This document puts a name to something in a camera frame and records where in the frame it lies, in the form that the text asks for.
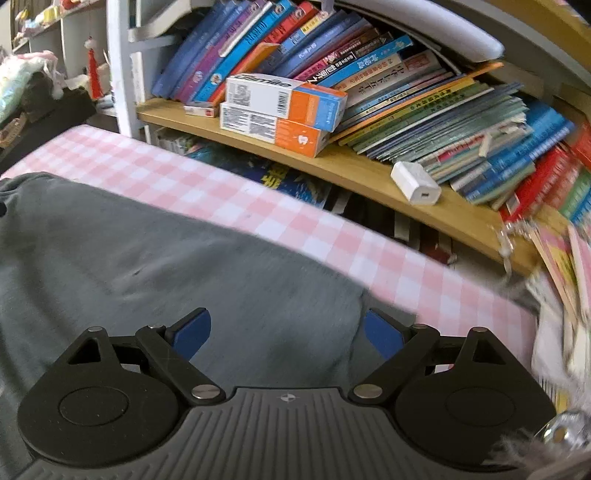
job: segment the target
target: purple book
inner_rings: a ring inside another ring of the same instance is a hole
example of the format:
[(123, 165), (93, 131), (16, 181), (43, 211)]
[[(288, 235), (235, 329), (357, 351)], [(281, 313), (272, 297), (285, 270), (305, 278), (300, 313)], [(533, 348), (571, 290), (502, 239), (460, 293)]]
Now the purple book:
[(221, 56), (222, 51), (234, 40), (234, 37), (246, 33), (243, 27), (249, 24), (254, 18), (260, 16), (260, 13), (264, 10), (266, 4), (267, 0), (255, 0), (251, 3), (250, 7), (238, 17), (232, 26), (228, 28), (227, 32), (221, 36), (213, 48), (204, 56), (199, 65), (197, 65), (194, 73), (177, 95), (177, 100), (187, 103), (193, 97), (203, 82), (209, 78), (211, 72), (223, 60), (223, 57)]

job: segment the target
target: black device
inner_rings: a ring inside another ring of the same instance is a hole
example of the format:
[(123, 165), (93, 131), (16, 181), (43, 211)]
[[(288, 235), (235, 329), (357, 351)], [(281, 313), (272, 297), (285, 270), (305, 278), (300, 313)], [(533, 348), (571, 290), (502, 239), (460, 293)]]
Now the black device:
[(18, 480), (525, 478), (487, 465), (489, 453), (503, 434), (536, 432), (556, 412), (492, 332), (445, 337), (369, 314), (403, 346), (346, 396), (330, 387), (226, 395), (189, 363), (209, 336), (205, 309), (135, 336), (91, 327), (21, 402), (34, 461)]

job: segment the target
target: metal screw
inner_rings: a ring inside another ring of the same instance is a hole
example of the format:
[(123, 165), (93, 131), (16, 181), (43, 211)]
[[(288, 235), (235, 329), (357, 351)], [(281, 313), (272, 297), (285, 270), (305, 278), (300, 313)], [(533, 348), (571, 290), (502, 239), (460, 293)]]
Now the metal screw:
[(359, 398), (378, 398), (382, 394), (382, 388), (371, 383), (363, 383), (361, 385), (357, 385), (353, 389), (353, 393)]
[(191, 390), (191, 395), (199, 400), (211, 400), (216, 398), (221, 393), (219, 387), (215, 385), (197, 385)]

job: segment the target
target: curved shelf edge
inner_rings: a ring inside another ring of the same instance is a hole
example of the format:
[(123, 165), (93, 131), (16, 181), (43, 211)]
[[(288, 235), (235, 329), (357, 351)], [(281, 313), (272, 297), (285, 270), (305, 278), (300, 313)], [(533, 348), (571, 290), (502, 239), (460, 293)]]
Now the curved shelf edge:
[[(170, 100), (149, 100), (138, 107), (137, 114), (144, 122), (230, 145), (334, 183), (432, 226), (502, 262), (496, 238), (496, 230), (502, 224), (499, 214), (485, 206), (471, 205), (449, 187), (443, 188), (441, 199), (434, 206), (411, 205), (391, 180), (388, 166), (356, 155), (347, 147), (330, 144), (318, 157), (308, 158), (266, 142), (222, 130), (218, 119), (186, 115), (180, 103)], [(523, 239), (515, 240), (515, 252), (512, 256), (515, 271), (528, 275), (539, 261), (531, 243)]]

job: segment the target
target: logo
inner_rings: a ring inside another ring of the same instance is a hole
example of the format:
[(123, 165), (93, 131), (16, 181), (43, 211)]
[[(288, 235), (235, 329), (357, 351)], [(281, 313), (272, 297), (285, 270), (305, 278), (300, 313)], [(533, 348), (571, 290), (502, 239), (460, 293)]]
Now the logo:
[(293, 393), (284, 393), (282, 396), (279, 397), (279, 400), (284, 401), (285, 403), (293, 402), (297, 397)]

